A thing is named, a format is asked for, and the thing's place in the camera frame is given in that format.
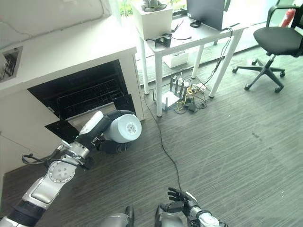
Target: white kitchen counter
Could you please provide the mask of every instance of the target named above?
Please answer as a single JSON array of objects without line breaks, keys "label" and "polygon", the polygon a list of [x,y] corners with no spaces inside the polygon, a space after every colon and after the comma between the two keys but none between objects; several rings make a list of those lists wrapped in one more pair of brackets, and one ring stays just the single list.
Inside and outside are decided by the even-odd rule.
[{"label": "white kitchen counter", "polygon": [[137,117],[144,119],[134,58],[136,46],[115,17],[42,35],[1,51],[19,46],[23,50],[16,77],[0,83],[0,177],[23,165],[21,154],[31,150],[37,157],[45,157],[60,142],[45,128],[58,117],[27,88],[119,60]]},{"label": "white kitchen counter", "polygon": [[16,77],[0,82],[0,98],[136,52],[131,38],[114,16],[12,45],[23,46]]}]

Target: red fire extinguisher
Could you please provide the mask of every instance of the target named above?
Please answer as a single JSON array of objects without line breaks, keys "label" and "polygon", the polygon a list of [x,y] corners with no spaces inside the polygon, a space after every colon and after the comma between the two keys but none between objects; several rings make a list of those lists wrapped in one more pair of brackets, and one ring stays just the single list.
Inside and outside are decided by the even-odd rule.
[{"label": "red fire extinguisher", "polygon": [[292,19],[294,18],[294,15],[295,15],[295,9],[289,9],[283,18],[281,27],[287,27],[292,21]]}]

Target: office chair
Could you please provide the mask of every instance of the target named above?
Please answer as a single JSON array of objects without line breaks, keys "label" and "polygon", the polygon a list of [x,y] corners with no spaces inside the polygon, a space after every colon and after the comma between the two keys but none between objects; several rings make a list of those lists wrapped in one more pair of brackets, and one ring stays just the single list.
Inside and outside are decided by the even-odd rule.
[{"label": "office chair", "polygon": [[[290,28],[288,27],[269,27],[269,22],[276,9],[296,9],[294,20]],[[254,37],[258,44],[267,51],[267,55],[274,55],[266,64],[262,63],[259,59],[252,62],[253,66],[237,66],[232,72],[236,73],[238,69],[259,71],[259,75],[250,83],[245,86],[248,91],[250,87],[264,74],[268,75],[278,87],[275,92],[279,93],[284,85],[274,75],[273,72],[280,72],[280,77],[285,76],[285,69],[273,68],[270,65],[273,63],[277,55],[291,55],[299,57],[303,54],[303,36],[295,30],[295,27],[303,29],[303,5],[298,6],[272,6],[268,12],[266,27],[260,28],[254,32]]]}]

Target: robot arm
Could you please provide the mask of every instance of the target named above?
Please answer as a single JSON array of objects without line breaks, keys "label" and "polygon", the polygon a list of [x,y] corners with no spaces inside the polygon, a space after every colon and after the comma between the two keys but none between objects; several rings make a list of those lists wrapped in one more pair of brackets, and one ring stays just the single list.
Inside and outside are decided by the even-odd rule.
[{"label": "robot arm", "polygon": [[[50,207],[60,189],[74,177],[76,168],[84,166],[89,151],[98,144],[101,134],[110,129],[115,119],[118,120],[125,114],[134,113],[112,111],[104,116],[99,111],[85,124],[72,144],[62,141],[56,149],[62,153],[61,159],[55,159],[50,164],[46,175],[28,189],[14,210],[2,219],[0,227],[33,227]],[[141,125],[139,127],[137,137],[141,133]]]}]

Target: white table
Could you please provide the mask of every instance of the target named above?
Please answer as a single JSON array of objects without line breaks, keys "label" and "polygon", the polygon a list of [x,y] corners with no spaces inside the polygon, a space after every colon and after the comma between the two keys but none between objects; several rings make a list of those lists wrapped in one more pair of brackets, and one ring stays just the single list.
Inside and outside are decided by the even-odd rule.
[{"label": "white table", "polygon": [[[145,48],[144,48],[144,42],[146,42],[149,46],[149,48],[153,51],[155,54],[155,63],[156,63],[156,94],[157,97],[162,97],[162,57],[168,54],[176,53],[188,48],[192,48],[195,46],[200,46],[198,55],[194,64],[193,72],[191,78],[196,78],[197,69],[200,64],[201,55],[203,52],[204,44],[217,41],[219,39],[223,39],[226,37],[229,37],[231,35],[231,32],[229,30],[224,31],[218,31],[214,28],[208,27],[204,24],[202,24],[199,28],[193,28],[190,27],[189,24],[192,22],[192,20],[188,17],[181,17],[178,19],[173,20],[173,24],[177,24],[184,20],[182,25],[178,28],[176,32],[173,33],[173,37],[178,39],[185,39],[187,37],[191,36],[191,39],[188,40],[171,40],[171,45],[169,48],[164,47],[162,45],[156,45],[153,41],[145,41],[142,38],[140,38],[140,49],[141,49],[141,62],[142,62],[142,68],[143,68],[143,84],[144,84],[144,92],[145,94],[149,94],[149,86],[148,86],[148,79],[147,79],[147,70],[146,70],[146,59],[145,59]],[[213,98],[219,84],[223,78],[223,75],[227,69],[227,66],[229,65],[229,62],[235,52],[235,49],[238,45],[238,42],[241,38],[241,35],[243,33],[243,30],[247,28],[247,26],[243,24],[239,24],[235,27],[233,27],[233,41],[230,45],[230,48],[225,56],[225,60],[222,64],[221,70],[217,76],[216,82],[214,83],[214,86],[209,94],[210,98]],[[157,116],[162,116],[162,105],[161,105],[161,98],[157,98]]]}]

